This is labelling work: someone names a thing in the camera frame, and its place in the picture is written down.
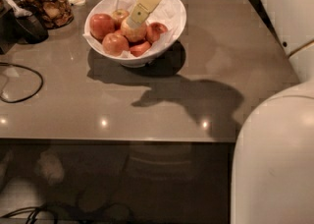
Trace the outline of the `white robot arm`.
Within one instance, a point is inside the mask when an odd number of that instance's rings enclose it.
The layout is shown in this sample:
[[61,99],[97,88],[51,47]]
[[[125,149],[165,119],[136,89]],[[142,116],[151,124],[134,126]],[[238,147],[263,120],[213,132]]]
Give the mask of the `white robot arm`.
[[299,84],[260,103],[239,132],[231,224],[314,224],[314,0],[259,0]]

